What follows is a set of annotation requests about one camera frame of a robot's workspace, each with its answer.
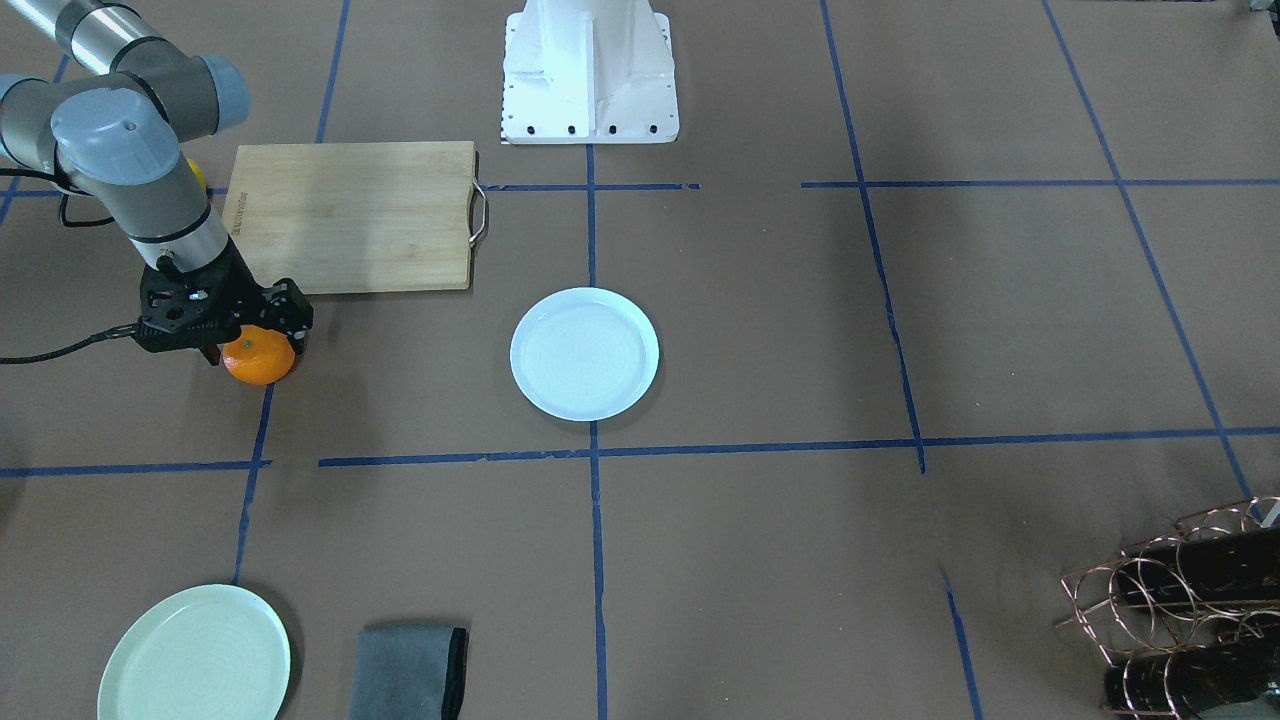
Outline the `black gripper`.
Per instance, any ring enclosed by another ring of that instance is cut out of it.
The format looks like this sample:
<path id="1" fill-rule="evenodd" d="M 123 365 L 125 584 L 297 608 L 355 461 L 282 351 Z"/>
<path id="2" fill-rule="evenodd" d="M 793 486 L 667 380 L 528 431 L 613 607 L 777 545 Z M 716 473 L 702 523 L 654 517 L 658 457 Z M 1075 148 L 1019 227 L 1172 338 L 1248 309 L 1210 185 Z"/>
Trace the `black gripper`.
<path id="1" fill-rule="evenodd" d="M 283 334 L 297 355 L 306 352 L 315 322 L 308 297 L 293 279 L 259 284 L 234 243 L 193 272 L 163 265 L 145 268 L 140 281 L 134 342 L 141 348 L 198 348 L 210 366 L 219 366 L 220 345 L 237 340 L 242 327 L 257 327 Z"/>

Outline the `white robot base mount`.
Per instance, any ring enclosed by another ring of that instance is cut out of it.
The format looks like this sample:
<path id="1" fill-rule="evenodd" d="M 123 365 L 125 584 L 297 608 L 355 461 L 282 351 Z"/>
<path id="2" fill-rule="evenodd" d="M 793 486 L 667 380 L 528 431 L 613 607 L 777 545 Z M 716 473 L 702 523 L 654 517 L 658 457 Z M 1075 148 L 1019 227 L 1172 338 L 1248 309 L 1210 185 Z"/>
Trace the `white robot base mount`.
<path id="1" fill-rule="evenodd" d="M 527 1 L 503 37 L 503 143 L 678 138 L 669 18 L 649 1 Z"/>

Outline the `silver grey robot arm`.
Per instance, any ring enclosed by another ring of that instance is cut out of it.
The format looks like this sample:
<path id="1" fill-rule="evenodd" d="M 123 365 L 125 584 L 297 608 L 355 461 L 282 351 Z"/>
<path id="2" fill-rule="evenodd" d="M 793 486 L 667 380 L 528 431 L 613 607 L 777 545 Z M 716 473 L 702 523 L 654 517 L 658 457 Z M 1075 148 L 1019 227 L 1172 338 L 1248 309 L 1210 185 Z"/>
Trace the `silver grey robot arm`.
<path id="1" fill-rule="evenodd" d="M 246 122 L 251 96 L 223 56 L 189 55 L 136 9 L 105 1 L 15 1 L 14 10 L 88 76 L 55 85 L 3 77 L 4 176 L 99 201 L 143 261 L 140 315 L 72 345 L 133 340 L 192 348 L 211 364 L 247 327 L 302 354 L 314 307 L 283 278 L 260 284 L 211 205 L 183 143 Z"/>

